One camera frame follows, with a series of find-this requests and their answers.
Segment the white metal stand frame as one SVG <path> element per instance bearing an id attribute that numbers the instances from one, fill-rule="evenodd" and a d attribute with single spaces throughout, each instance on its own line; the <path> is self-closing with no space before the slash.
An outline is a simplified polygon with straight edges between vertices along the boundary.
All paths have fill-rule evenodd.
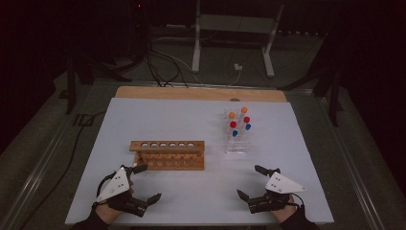
<path id="1" fill-rule="evenodd" d="M 280 24 L 284 4 L 278 3 L 274 13 L 269 17 L 205 13 L 201 11 L 201 1 L 196 0 L 194 48 L 192 54 L 192 72 L 198 73 L 201 56 L 201 31 L 234 32 L 251 34 L 268 34 L 267 43 L 261 48 L 263 64 L 268 78 L 275 77 L 275 70 L 270 57 L 271 48 Z"/>

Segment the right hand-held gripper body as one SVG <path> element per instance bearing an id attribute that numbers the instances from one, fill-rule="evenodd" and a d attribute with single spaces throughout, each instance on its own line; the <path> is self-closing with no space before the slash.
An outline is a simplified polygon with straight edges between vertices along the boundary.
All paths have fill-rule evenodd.
<path id="1" fill-rule="evenodd" d="M 252 214 L 269 211 L 279 211 L 286 206 L 299 207 L 290 201 L 295 193 L 305 192 L 306 188 L 288 177 L 273 172 L 265 184 L 265 194 L 260 197 L 247 197 L 247 204 Z"/>

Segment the clear plastic test tube rack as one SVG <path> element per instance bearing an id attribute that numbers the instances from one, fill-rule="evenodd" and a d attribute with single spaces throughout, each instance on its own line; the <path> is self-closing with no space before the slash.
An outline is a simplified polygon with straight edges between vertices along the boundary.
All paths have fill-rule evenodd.
<path id="1" fill-rule="evenodd" d="M 241 107 L 232 107 L 232 108 L 226 108 L 224 110 L 224 141 L 225 141 L 225 152 L 226 153 L 246 153 L 249 149 L 250 145 L 250 140 L 249 140 L 249 134 L 244 137 L 244 130 L 243 130 L 243 122 L 240 120 L 240 110 Z M 237 120 L 237 130 L 238 130 L 238 137 L 237 140 L 234 143 L 229 143 L 229 123 L 230 120 L 228 118 L 228 114 L 230 112 L 235 112 L 236 113 L 236 120 Z"/>

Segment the person's left hand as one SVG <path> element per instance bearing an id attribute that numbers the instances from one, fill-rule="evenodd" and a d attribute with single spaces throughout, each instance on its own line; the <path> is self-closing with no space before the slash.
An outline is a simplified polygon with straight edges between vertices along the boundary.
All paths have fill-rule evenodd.
<path id="1" fill-rule="evenodd" d="M 123 213 L 123 211 L 110 208 L 107 203 L 98 205 L 95 212 L 106 224 L 112 224 Z"/>

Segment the metal floor rail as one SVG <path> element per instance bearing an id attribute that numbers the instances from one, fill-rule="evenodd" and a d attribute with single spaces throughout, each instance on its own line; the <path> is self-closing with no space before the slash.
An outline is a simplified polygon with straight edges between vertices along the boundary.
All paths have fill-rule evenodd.
<path id="1" fill-rule="evenodd" d="M 378 215 L 376 208 L 372 202 L 369 191 L 367 190 L 359 171 L 350 155 L 350 151 L 344 143 L 338 128 L 332 123 L 328 116 L 328 104 L 324 98 L 315 98 L 319 109 L 327 122 L 335 143 L 338 145 L 339 156 L 343 162 L 344 169 L 350 180 L 351 186 L 357 196 L 358 202 L 363 210 L 363 213 L 367 219 L 367 222 L 372 230 L 386 230 L 383 225 L 381 217 Z"/>
<path id="2" fill-rule="evenodd" d="M 66 113 L 68 103 L 51 98 L 0 157 L 0 230 L 17 227 L 84 100 Z"/>

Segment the person's right hand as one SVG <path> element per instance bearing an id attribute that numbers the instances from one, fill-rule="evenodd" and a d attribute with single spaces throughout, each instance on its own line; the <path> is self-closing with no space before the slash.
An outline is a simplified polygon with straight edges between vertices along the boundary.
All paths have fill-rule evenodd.
<path id="1" fill-rule="evenodd" d="M 289 205 L 286 205 L 283 209 L 271 211 L 271 214 L 274 216 L 278 223 L 286 221 L 297 211 L 297 207 L 294 205 L 293 195 L 289 196 L 288 202 Z"/>

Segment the wooden test tube rack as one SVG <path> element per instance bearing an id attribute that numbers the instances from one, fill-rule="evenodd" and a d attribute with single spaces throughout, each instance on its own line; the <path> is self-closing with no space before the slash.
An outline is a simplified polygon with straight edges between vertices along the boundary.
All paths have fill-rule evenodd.
<path id="1" fill-rule="evenodd" d="M 137 165 L 148 165 L 150 171 L 203 171 L 204 141 L 132 141 Z"/>

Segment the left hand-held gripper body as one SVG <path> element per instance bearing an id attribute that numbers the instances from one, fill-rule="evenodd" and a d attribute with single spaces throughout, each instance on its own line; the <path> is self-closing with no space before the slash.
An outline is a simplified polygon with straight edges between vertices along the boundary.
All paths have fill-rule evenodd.
<path id="1" fill-rule="evenodd" d="M 99 184 L 96 204 L 107 203 L 112 209 L 142 217 L 148 207 L 146 201 L 134 198 L 130 192 L 132 167 L 121 166 L 116 172 L 106 176 Z"/>

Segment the black metal stand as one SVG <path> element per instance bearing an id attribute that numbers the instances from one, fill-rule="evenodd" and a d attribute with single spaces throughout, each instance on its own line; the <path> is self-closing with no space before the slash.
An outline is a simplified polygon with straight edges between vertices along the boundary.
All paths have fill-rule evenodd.
<path id="1" fill-rule="evenodd" d="M 91 74 L 91 67 L 102 71 L 113 80 L 130 82 L 130 79 L 120 76 L 86 54 L 68 54 L 66 57 L 66 67 L 67 89 L 65 90 L 64 96 L 68 101 L 67 114 L 73 111 L 77 102 L 76 77 L 84 79 L 85 84 L 91 84 L 94 81 L 94 77 Z"/>
<path id="2" fill-rule="evenodd" d="M 312 94 L 315 97 L 324 97 L 329 94 L 328 117 L 332 124 L 337 127 L 337 112 L 339 109 L 339 88 L 342 77 L 342 67 L 323 67 L 314 73 L 307 74 L 305 77 L 295 80 L 288 85 L 278 87 L 281 91 L 291 91 L 300 85 L 312 80 L 318 80 Z"/>

